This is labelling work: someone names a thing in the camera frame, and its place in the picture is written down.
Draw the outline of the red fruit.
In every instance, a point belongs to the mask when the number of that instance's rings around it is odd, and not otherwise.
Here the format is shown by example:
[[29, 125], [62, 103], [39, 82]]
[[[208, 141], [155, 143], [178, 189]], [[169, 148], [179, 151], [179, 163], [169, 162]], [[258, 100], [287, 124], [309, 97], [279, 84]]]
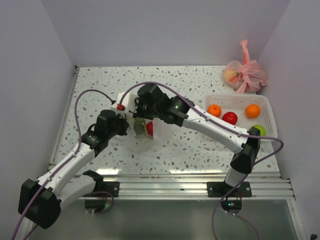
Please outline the red fruit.
[[234, 112], [229, 111], [222, 116], [222, 120], [231, 125], [235, 125], [238, 121], [238, 116]]
[[153, 128], [153, 122], [150, 121], [148, 122], [146, 125], [145, 125], [145, 129], [146, 129], [146, 132], [149, 136], [153, 136], [154, 135], [154, 128]]

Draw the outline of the clear printed plastic bag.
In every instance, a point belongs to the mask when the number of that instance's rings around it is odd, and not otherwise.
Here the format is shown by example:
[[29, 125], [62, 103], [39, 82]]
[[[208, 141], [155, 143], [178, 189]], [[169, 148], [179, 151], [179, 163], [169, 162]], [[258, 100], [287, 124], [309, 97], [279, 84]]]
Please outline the clear printed plastic bag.
[[150, 121], [153, 122], [153, 136], [149, 136], [146, 132], [146, 135], [136, 137], [134, 120], [135, 118], [129, 120], [127, 135], [117, 137], [118, 141], [128, 150], [136, 153], [159, 151], [163, 145], [174, 136], [172, 125], [166, 124], [158, 118], [154, 118], [153, 120], [145, 119], [146, 124]]

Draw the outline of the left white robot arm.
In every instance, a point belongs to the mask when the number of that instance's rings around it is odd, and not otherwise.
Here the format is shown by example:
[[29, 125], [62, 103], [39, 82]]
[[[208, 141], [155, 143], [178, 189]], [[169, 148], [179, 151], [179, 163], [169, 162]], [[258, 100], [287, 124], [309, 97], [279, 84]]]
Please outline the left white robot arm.
[[125, 113], [102, 110], [94, 129], [81, 136], [81, 142], [51, 171], [37, 180], [27, 179], [21, 186], [18, 213], [43, 229], [58, 219], [63, 199], [58, 195], [87, 163], [97, 157], [114, 136], [125, 136], [129, 123]]

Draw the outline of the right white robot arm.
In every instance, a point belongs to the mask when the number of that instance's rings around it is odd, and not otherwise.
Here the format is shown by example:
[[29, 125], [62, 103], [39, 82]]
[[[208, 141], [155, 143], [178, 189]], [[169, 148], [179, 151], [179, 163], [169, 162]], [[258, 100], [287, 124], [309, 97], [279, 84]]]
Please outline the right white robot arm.
[[138, 117], [149, 120], [157, 118], [168, 125], [194, 130], [231, 150], [234, 155], [222, 189], [231, 197], [241, 190], [240, 181], [252, 172], [260, 149], [260, 131], [257, 128], [246, 130], [227, 123], [182, 96], [168, 97], [156, 84], [151, 83], [137, 91], [135, 104]]

